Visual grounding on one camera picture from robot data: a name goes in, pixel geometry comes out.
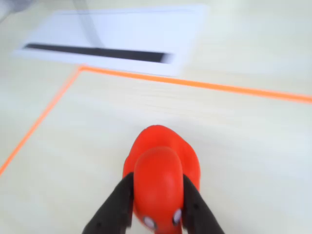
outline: black stripe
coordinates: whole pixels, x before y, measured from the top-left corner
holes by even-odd
[[[166,53],[135,51],[135,50],[115,50],[115,49],[101,49],[89,47],[76,46],[62,46],[62,45],[48,45],[30,43],[24,46],[24,49],[48,50],[80,55],[92,55],[100,57],[109,57],[117,59],[131,59],[146,62],[160,62],[164,63]]]

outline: red toy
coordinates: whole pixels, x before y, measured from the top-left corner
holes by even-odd
[[[195,151],[161,125],[143,130],[126,158],[123,175],[134,172],[134,213],[156,234],[181,234],[183,174],[199,191]]]

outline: white paper sheet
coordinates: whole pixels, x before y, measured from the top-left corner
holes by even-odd
[[[53,14],[14,54],[113,70],[177,76],[187,62],[206,12],[204,5],[90,12],[104,48],[164,52],[169,54],[165,63],[23,49],[28,43],[94,47],[81,25],[82,21],[87,25],[87,16],[79,15],[77,11]]]

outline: orange tape line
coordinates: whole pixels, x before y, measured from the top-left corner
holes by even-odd
[[[45,108],[45,110],[42,112],[42,114],[39,116],[39,118],[36,120],[36,122],[30,128],[30,130],[26,133],[26,135],[23,137],[23,139],[20,141],[20,143],[17,145],[17,147],[10,154],[10,156],[5,161],[5,163],[1,166],[0,175],[4,172],[4,170],[7,168],[7,166],[10,164],[10,162],[13,160],[13,158],[18,153],[18,151],[20,151],[20,149],[26,143],[26,141],[31,136],[31,134],[34,133],[34,131],[38,128],[39,124],[41,124],[41,122],[44,120],[44,118],[46,118],[46,116],[49,114],[49,112],[57,104],[57,102],[64,95],[64,93],[67,91],[67,89],[74,83],[74,81],[79,76],[80,72],[81,72],[81,67],[74,73],[73,76],[70,76],[70,78],[65,82],[65,84],[61,87],[61,89],[57,92],[57,94],[54,96],[52,101],[48,104],[48,106]]]
[[[213,90],[224,91],[224,92],[246,94],[246,95],[253,95],[253,96],[266,97],[266,98],[274,98],[274,99],[280,99],[280,100],[304,102],[304,103],[312,104],[312,96],[306,96],[306,95],[297,95],[297,94],[289,94],[289,93],[282,93],[282,92],[275,92],[275,91],[242,88],[242,87],[230,86],[230,85],[211,84],[211,83],[204,83],[204,82],[191,81],[191,80],[182,80],[182,79],[157,77],[157,76],[143,75],[143,74],[136,74],[136,73],[129,73],[129,72],[112,71],[112,70],[94,68],[94,67],[89,67],[89,66],[82,66],[81,69],[83,71],[107,74],[107,75],[112,75],[112,76],[157,81],[157,82],[163,82],[163,83],[169,83],[169,84],[179,84],[179,85],[186,85],[186,86],[192,86],[192,87],[197,87],[197,88],[213,89]]]
[[[57,94],[54,96],[52,101],[48,104],[48,106],[43,111],[43,113],[40,115],[40,117],[36,120],[36,122],[33,124],[33,126],[30,128],[30,130],[24,136],[24,138],[20,141],[20,143],[17,145],[17,147],[14,149],[14,151],[10,154],[10,156],[5,161],[5,163],[1,166],[0,175],[4,172],[4,170],[7,168],[7,166],[10,164],[10,162],[13,160],[15,155],[20,151],[20,149],[26,143],[26,141],[31,136],[31,134],[34,133],[34,131],[38,128],[38,126],[41,124],[41,122],[44,120],[44,118],[49,114],[49,112],[53,109],[53,107],[61,99],[61,97],[68,90],[68,88],[74,83],[74,81],[77,79],[77,77],[79,76],[79,74],[82,71],[94,72],[94,73],[100,73],[100,74],[106,74],[106,75],[112,75],[112,76],[119,76],[119,77],[126,77],[126,78],[134,78],[134,79],[141,79],[141,80],[163,82],[163,83],[169,83],[169,84],[186,85],[186,86],[197,87],[197,88],[212,89],[212,90],[218,90],[218,91],[224,91],[224,92],[232,92],[232,93],[238,93],[238,94],[246,94],[246,95],[260,96],[260,97],[266,97],[266,98],[275,98],[275,99],[280,99],[280,100],[288,100],[288,101],[295,101],[295,102],[303,102],[303,103],[312,104],[312,97],[311,96],[305,96],[305,95],[296,95],[296,94],[281,93],[281,92],[274,92],[274,91],[241,88],[241,87],[230,86],[230,85],[211,84],[211,83],[204,83],[204,82],[198,82],[198,81],[181,80],[181,79],[166,78],[166,77],[157,77],[157,76],[143,75],[143,74],[136,74],[136,73],[129,73],[129,72],[112,71],[112,70],[94,68],[94,67],[89,67],[89,66],[80,66],[78,68],[78,70],[74,73],[74,75],[71,76],[66,81],[66,83],[62,86],[62,88],[57,92]]]

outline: light wooden table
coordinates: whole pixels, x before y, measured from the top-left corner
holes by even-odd
[[[311,1],[201,2],[211,13],[179,79],[312,95]],[[150,5],[89,0],[90,8]],[[0,24],[1,164],[77,69],[9,55],[51,12],[72,8],[38,1]],[[0,176],[0,233],[81,233],[152,124],[193,146],[201,193],[227,234],[312,233],[311,104],[90,72]],[[127,233],[149,231],[134,219]]]

